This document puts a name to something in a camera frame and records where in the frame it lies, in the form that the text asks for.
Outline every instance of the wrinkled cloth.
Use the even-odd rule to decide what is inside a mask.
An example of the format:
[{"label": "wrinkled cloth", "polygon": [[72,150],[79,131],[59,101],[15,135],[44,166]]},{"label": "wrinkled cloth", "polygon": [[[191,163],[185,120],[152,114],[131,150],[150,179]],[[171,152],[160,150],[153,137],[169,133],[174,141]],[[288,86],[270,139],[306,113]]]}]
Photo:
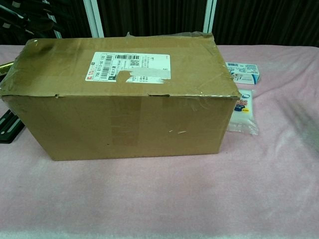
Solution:
[{"label": "wrinkled cloth", "polygon": [[[21,46],[0,46],[0,64]],[[318,238],[319,49],[219,46],[258,64],[259,135],[215,155],[52,161],[28,129],[0,144],[0,238]],[[0,102],[0,114],[7,108]]]}]

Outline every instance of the white box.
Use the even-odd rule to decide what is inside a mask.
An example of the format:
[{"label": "white box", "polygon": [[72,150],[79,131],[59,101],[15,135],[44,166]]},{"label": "white box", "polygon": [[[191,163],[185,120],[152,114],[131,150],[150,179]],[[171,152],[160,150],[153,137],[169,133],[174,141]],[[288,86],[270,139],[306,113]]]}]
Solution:
[{"label": "white box", "polygon": [[255,64],[226,62],[235,83],[255,85],[259,80],[259,71]]}]

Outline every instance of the plastic package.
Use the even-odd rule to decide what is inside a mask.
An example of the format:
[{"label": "plastic package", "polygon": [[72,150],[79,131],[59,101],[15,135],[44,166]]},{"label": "plastic package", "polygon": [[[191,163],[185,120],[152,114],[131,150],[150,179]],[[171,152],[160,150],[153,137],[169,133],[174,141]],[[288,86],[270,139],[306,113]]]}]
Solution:
[{"label": "plastic package", "polygon": [[258,135],[259,130],[253,115],[253,92],[238,90],[242,97],[236,102],[227,130]]}]

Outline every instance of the white shipping label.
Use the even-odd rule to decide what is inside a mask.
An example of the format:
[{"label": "white shipping label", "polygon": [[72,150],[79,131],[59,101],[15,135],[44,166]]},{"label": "white shipping label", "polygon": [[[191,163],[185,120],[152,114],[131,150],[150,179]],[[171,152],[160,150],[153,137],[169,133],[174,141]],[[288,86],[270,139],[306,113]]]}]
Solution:
[{"label": "white shipping label", "polygon": [[237,62],[226,62],[227,68],[231,73],[249,73],[249,74],[259,74],[257,65],[254,64],[244,64]]},{"label": "white shipping label", "polygon": [[130,83],[162,84],[170,79],[170,57],[164,54],[95,52],[86,81],[116,82],[120,71],[130,71]]}]

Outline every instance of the cardboard box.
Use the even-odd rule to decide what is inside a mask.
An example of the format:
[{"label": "cardboard box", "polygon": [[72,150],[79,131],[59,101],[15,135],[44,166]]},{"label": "cardboard box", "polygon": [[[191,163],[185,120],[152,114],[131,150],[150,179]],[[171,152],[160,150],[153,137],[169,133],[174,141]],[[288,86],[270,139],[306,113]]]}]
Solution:
[{"label": "cardboard box", "polygon": [[259,80],[258,67],[255,64],[226,62],[229,72],[234,77],[235,83],[255,85]]},{"label": "cardboard box", "polygon": [[54,160],[217,153],[240,97],[212,35],[34,39],[0,88]]}]

